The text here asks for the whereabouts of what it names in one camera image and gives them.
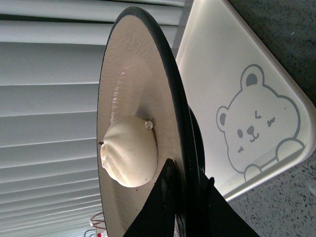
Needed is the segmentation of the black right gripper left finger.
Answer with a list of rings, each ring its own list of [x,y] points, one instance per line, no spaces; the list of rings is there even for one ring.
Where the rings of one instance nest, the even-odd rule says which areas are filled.
[[[125,237],[172,237],[175,227],[177,172],[167,159],[143,208]]]

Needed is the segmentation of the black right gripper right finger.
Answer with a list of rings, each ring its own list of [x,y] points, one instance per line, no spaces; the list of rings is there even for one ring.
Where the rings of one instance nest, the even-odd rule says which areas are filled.
[[[198,237],[257,237],[258,234],[231,208],[215,188],[214,178],[198,171]]]

